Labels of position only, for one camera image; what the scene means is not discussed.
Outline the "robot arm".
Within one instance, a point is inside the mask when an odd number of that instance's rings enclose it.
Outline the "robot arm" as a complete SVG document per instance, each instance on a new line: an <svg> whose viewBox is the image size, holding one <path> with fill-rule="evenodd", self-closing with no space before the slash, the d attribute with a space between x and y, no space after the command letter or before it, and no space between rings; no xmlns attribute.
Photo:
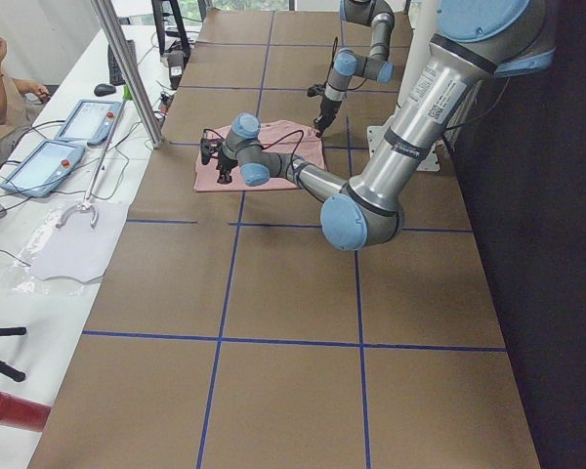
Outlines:
<svg viewBox="0 0 586 469"><path fill-rule="evenodd" d="M321 137L333 123L353 77L389 82L395 66L389 61L390 43L395 27L395 14L386 1L342 1L342 21L368 26L371 29L371 44L366 56L352 49L336 51L333 44L331 63L325 81L307 90L308 97L321 96L318 117L314 119L315 134Z"/></svg>
<svg viewBox="0 0 586 469"><path fill-rule="evenodd" d="M403 225L398 197L473 86L547 68L554 56L559 5L555 1L442 1L436 11L430 58L406 101L389 119L364 170L341 179L295 152L269 152L261 125L243 112L225 137L205 131L203 163L215 161L221 183L238 169L258 187L282 178L322 204L326 239L342 250L385 243Z"/></svg>

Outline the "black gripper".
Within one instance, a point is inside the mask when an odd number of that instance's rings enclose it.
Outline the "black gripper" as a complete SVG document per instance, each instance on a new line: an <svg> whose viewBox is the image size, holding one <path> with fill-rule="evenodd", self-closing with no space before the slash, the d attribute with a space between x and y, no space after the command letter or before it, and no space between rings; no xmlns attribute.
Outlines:
<svg viewBox="0 0 586 469"><path fill-rule="evenodd" d="M321 138L324 132L331 126L332 121L335 120L342 101L332 100L327 96L323 96L319 107L319 116L314 119L315 135Z"/></svg>
<svg viewBox="0 0 586 469"><path fill-rule="evenodd" d="M219 176L217 183L220 185L229 185L232 182L231 170L238 165L235 152L226 144L221 144L218 150L217 169Z"/></svg>

